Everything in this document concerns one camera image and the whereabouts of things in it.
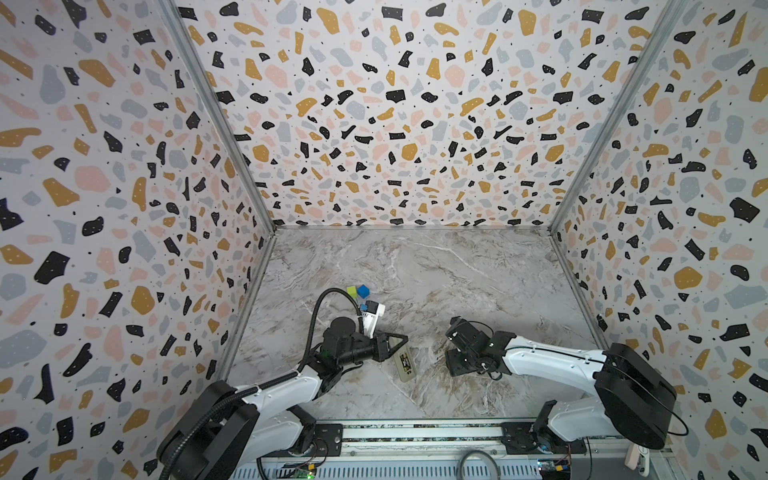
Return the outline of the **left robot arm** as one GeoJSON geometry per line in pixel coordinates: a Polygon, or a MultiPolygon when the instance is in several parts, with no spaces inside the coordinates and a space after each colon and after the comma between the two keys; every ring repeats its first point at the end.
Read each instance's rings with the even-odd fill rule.
{"type": "Polygon", "coordinates": [[[206,387],[158,447],[161,478],[227,479],[247,461],[307,451],[317,421],[303,404],[329,392],[346,372],[367,360],[383,363],[408,342],[404,334],[359,327],[335,318],[298,368],[261,385],[219,380],[206,387]]]}

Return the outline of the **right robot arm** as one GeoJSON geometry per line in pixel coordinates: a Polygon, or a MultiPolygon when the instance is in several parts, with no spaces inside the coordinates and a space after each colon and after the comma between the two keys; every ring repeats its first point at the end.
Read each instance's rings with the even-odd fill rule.
{"type": "Polygon", "coordinates": [[[543,404],[523,433],[511,435],[511,448],[560,454],[592,437],[623,437],[661,450],[670,436],[677,392],[641,355],[622,343],[606,350],[582,350],[535,342],[512,332],[487,335],[475,323],[454,317],[446,333],[451,376],[486,374],[531,376],[584,393],[584,398],[543,404]]]}

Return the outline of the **white remote control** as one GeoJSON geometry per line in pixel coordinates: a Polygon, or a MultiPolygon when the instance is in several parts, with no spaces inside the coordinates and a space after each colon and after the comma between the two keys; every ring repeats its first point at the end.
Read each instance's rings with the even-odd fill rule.
{"type": "Polygon", "coordinates": [[[395,355],[395,365],[401,382],[409,382],[416,378],[416,369],[407,345],[398,349],[395,355]]]}

